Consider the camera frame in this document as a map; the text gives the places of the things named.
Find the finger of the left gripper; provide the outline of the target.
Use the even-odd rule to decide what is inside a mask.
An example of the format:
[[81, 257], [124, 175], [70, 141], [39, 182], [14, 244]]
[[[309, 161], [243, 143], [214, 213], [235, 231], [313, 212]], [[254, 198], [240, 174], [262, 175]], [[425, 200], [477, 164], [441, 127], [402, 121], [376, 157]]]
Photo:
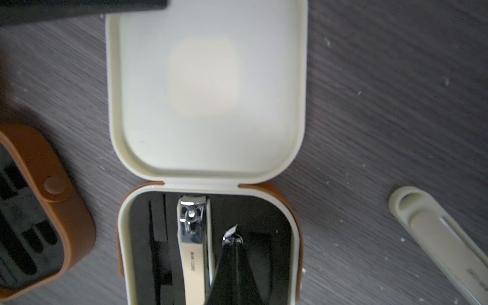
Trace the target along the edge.
[[1, 25], [19, 25], [86, 15], [163, 10], [167, 0], [1, 0]]

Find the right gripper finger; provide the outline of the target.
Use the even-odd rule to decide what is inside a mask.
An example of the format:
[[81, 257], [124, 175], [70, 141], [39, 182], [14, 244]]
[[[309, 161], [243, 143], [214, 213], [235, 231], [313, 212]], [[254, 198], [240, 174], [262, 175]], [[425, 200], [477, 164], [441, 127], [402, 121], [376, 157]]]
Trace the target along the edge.
[[206, 305], [264, 304], [242, 242], [223, 245]]

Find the small clipper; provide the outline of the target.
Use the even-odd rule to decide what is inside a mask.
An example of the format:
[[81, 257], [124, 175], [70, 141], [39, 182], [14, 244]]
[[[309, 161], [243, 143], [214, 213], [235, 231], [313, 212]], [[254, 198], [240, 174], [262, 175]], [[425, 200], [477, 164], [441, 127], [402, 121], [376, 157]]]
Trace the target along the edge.
[[243, 243], [243, 238], [240, 235], [238, 225], [230, 227], [222, 237], [222, 245], [233, 245], [235, 243]]

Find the cream nail clipper case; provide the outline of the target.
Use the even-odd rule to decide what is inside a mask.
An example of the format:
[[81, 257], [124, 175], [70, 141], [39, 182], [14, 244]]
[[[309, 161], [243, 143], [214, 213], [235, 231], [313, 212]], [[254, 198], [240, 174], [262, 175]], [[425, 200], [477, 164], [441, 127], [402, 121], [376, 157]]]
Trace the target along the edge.
[[170, 1], [105, 19], [111, 142], [146, 180], [117, 220], [128, 304], [186, 304], [177, 204], [210, 198], [215, 276], [238, 225], [264, 304], [296, 304], [303, 241], [271, 183], [304, 138], [307, 1]]

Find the cream large nail clipper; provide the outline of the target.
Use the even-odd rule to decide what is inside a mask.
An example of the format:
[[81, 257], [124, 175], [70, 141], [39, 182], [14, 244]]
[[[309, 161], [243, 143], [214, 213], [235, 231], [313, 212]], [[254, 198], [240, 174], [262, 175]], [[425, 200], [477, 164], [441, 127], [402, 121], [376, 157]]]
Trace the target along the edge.
[[205, 304], [215, 276], [210, 198], [184, 195], [177, 204], [186, 304]]

